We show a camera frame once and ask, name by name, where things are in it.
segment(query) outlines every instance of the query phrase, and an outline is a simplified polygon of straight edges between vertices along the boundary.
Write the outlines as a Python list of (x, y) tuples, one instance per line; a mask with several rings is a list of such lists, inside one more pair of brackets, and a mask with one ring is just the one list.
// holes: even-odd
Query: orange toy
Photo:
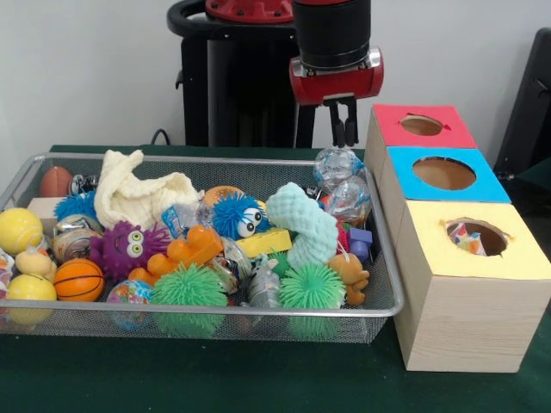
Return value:
[(369, 281), (369, 272), (364, 271), (362, 263), (354, 254), (339, 254), (334, 256), (329, 263), (329, 268), (340, 275), (346, 284), (346, 302), (350, 305), (362, 305), (365, 294), (362, 289)]
[(176, 270), (180, 264), (202, 265), (224, 250), (220, 236), (213, 228), (197, 225), (188, 232), (188, 241), (175, 239), (169, 244), (166, 255), (155, 254), (147, 262), (147, 271), (158, 279)]
[(75, 258), (59, 267), (53, 286), (62, 301), (96, 301), (102, 295), (105, 279), (95, 263)]

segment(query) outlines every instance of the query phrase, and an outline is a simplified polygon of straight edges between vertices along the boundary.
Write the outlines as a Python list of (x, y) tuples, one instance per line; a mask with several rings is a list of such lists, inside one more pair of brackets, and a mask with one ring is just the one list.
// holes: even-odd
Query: box stack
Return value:
[(515, 372), (551, 298), (551, 264), (452, 107), (375, 105), (374, 174), (406, 289), (408, 370)]

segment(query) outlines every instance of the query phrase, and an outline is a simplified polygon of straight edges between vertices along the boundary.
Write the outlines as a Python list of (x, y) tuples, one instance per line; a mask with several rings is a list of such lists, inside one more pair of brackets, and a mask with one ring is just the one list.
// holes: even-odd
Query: metal basket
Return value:
[[(98, 175), (102, 155), (47, 153), (29, 159), (0, 196), (0, 209), (26, 207), (34, 197), (39, 196), (40, 179), (52, 166), (63, 166), (73, 173)], [(134, 173), (138, 178), (146, 179), (183, 172), (197, 189), (233, 185), (266, 200), (287, 182), (313, 185), (312, 168), (313, 162), (308, 161), (145, 157)], [(371, 277), (365, 290), (367, 299), (361, 307), (300, 310), (4, 299), (0, 301), (0, 318), (2, 313), (17, 313), (18, 319), (23, 316), (27, 320), (43, 321), (36, 325), (7, 322), (0, 327), (0, 332), (44, 336), (372, 342), (387, 318), (399, 312), (404, 296), (393, 246), (371, 175), (368, 176), (368, 185), (373, 203), (370, 219), (375, 253), (373, 264), (367, 266)], [(196, 325), (209, 327), (188, 328)]]

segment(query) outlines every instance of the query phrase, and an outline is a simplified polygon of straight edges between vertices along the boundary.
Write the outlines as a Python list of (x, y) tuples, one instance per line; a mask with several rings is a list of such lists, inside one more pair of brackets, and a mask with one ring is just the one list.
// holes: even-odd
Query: googly eye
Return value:
[(260, 224), (260, 221), (262, 221), (262, 214), (256, 208), (245, 209), (243, 215), (254, 224), (255, 228)]
[(128, 242), (129, 243), (143, 243), (144, 242), (144, 234), (142, 234), (140, 231), (132, 231), (128, 234)]
[(127, 247), (127, 254), (132, 258), (138, 258), (144, 252), (143, 247), (139, 243), (131, 243)]
[(247, 218), (245, 218), (243, 221), (239, 222), (238, 224), (238, 234), (242, 238), (250, 237), (255, 233), (255, 230), (256, 230), (255, 225)]

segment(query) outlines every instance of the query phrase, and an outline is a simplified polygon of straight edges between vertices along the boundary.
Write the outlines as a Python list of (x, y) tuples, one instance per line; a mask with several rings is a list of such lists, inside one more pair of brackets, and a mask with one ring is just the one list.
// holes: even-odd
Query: yellow sponge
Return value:
[(289, 231), (282, 228), (272, 228), (252, 237), (240, 239), (238, 245), (249, 258), (255, 258), (260, 254), (290, 250), (293, 246)]

